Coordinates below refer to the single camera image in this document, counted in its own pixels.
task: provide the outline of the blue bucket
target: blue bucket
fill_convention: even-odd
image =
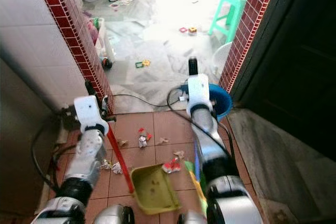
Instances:
[[[215,84],[209,84],[210,100],[216,100],[214,109],[217,113],[217,119],[220,121],[232,109],[232,98],[228,92]]]

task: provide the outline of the red broom handle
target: red broom handle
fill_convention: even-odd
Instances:
[[[118,159],[119,164],[121,166],[122,172],[124,173],[128,188],[130,190],[130,193],[132,194],[134,192],[134,188],[133,188],[133,184],[132,184],[132,181],[131,181],[131,177],[130,177],[130,174],[128,173],[128,169],[127,169],[125,160],[121,155],[121,152],[120,152],[119,147],[118,147],[117,140],[114,137],[114,134],[112,132],[112,129],[111,129],[110,125],[109,125],[109,132],[107,133],[107,137],[109,138],[110,143],[112,145],[112,148],[114,149],[114,152],[117,155],[117,159]]]

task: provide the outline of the door frame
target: door frame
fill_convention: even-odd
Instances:
[[[289,27],[283,22],[294,0],[270,0],[255,38],[231,89],[234,102],[244,106],[257,87]]]

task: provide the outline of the red tiled wall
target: red tiled wall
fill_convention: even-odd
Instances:
[[[238,25],[219,85],[228,92],[236,80],[239,70],[254,39],[269,0],[247,0]]]
[[[113,95],[86,26],[86,20],[76,1],[45,1],[84,79],[91,81],[99,98],[108,95],[109,112],[112,113]]]

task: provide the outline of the white tile wall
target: white tile wall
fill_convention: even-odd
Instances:
[[[0,0],[4,60],[51,107],[86,95],[84,78],[44,0]]]

